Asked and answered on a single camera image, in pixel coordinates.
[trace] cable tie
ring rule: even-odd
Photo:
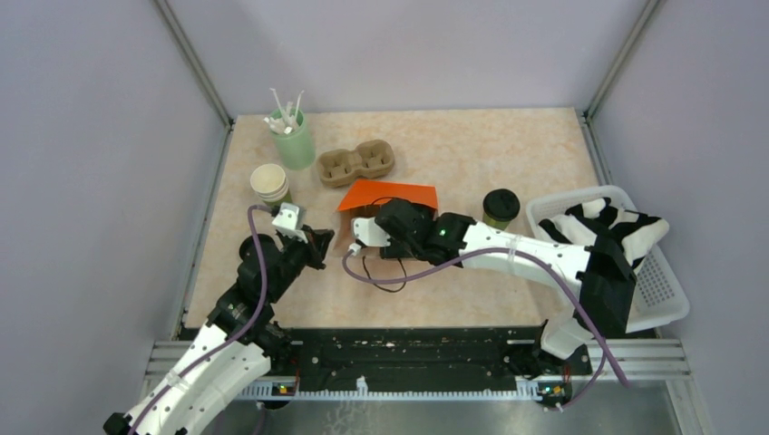
[[[179,376],[173,369],[166,373],[165,381],[171,388],[176,388],[183,392],[187,392],[190,389],[190,383],[185,381],[184,378]]]
[[[516,234],[513,238],[508,238],[507,241],[507,248],[510,250],[507,253],[507,265],[508,270],[510,270],[510,275],[515,275],[515,253],[518,250],[518,242],[521,241],[521,235]]]

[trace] light green cup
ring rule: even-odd
[[[275,110],[270,115],[273,119],[282,118],[280,111]],[[315,161],[315,143],[313,143],[310,130],[305,122],[305,114],[299,111],[297,115],[297,124],[299,128],[291,131],[289,134],[277,134],[270,131],[275,148],[280,155],[280,161],[283,166],[293,170],[304,169]]]

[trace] paper cup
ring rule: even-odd
[[[262,165],[251,173],[251,188],[270,207],[291,202],[288,178],[283,168],[274,163]]]

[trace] marble pattern surface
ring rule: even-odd
[[[238,117],[198,265],[188,327],[205,322],[237,276],[238,246],[248,235],[246,208],[258,202],[248,184],[251,171],[279,163],[262,118]],[[569,108],[319,113],[307,119],[317,155],[351,150],[365,140],[387,140],[395,167],[381,180],[435,186],[439,211],[480,220],[483,196],[511,189],[521,199],[521,213],[508,231],[527,236],[529,200],[598,184],[576,113]],[[295,202],[307,208],[305,222],[337,230],[335,210],[347,187],[324,187],[315,165],[287,174]],[[273,232],[268,215],[258,213],[256,222],[257,229]],[[326,270],[303,272],[274,306],[275,320],[295,327],[525,325],[539,324],[561,307],[556,291],[546,286],[453,267],[391,295],[346,275],[343,251],[329,253]],[[396,262],[372,258],[366,263],[375,277],[403,274]],[[428,266],[405,262],[409,274]],[[363,272],[359,259],[351,267]]]

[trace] gray wall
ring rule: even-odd
[[[674,324],[720,433],[765,433],[769,3],[667,2],[597,121],[615,181],[669,219]]]
[[[235,114],[586,107],[644,3],[171,1]]]
[[[138,398],[222,127],[148,1],[0,6],[0,432]]]

